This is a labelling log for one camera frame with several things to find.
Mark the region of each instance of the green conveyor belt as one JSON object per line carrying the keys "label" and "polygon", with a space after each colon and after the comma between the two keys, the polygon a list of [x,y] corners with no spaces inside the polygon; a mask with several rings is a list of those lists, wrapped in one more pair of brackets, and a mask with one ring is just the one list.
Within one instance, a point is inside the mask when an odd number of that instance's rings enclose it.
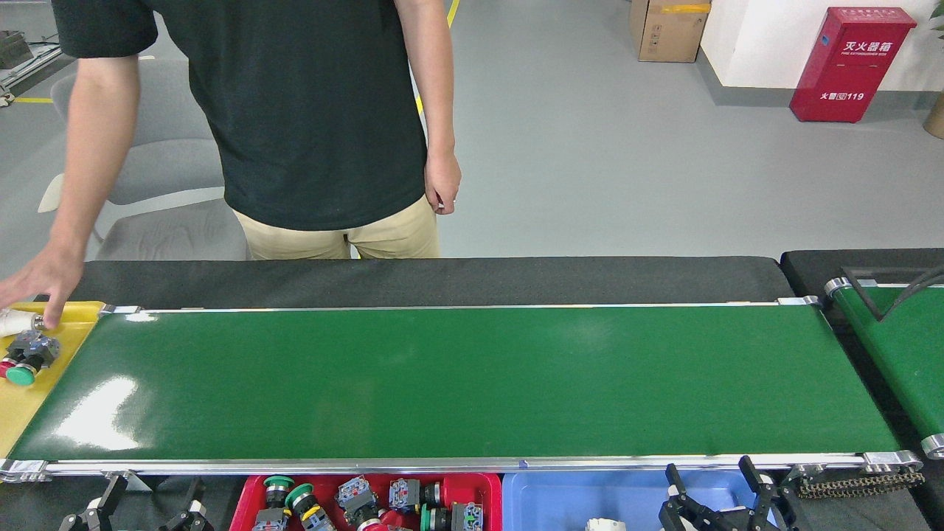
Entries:
{"label": "green conveyor belt", "polygon": [[[903,290],[864,289],[880,309]],[[836,290],[833,299],[921,436],[944,434],[944,288],[919,291],[881,322],[851,287]]]}
{"label": "green conveyor belt", "polygon": [[102,318],[26,460],[899,449],[810,306]]}

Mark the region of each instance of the black t-shirt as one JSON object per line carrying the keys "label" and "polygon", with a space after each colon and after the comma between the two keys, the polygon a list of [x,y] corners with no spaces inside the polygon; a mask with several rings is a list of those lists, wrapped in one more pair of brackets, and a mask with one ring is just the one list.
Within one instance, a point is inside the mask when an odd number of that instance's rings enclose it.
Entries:
{"label": "black t-shirt", "polygon": [[299,231],[359,227],[424,193],[426,141],[393,0],[53,0],[62,50],[134,55],[159,12],[190,60],[226,201]]}

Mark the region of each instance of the person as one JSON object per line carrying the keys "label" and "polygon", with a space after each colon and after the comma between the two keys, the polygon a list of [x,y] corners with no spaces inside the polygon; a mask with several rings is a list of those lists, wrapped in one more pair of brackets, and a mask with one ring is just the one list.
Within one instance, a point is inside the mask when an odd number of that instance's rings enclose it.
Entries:
{"label": "person", "polygon": [[[65,181],[45,247],[0,282],[0,307],[47,294],[48,326],[134,135],[137,54],[154,13],[190,62],[224,199],[255,258],[438,257],[462,177],[443,0],[53,0],[78,58]],[[413,96],[410,68],[427,130]]]}

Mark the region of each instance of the khaki pants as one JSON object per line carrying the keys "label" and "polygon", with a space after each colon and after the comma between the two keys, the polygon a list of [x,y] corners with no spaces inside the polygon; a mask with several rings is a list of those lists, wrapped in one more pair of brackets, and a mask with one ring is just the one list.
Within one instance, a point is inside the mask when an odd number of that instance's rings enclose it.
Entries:
{"label": "khaki pants", "polygon": [[436,213],[426,197],[380,221],[339,231],[292,231],[233,212],[256,260],[350,258],[352,245],[363,258],[439,258]]}

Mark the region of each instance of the man's right arm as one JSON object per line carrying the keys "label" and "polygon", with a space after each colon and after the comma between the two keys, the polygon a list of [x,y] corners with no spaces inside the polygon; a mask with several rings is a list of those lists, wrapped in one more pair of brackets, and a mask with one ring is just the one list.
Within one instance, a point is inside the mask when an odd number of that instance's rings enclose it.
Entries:
{"label": "man's right arm", "polygon": [[82,276],[95,219],[134,138],[139,92],[137,56],[78,60],[59,211],[46,246],[0,282],[0,308],[44,293],[46,324],[59,324],[62,306]]}

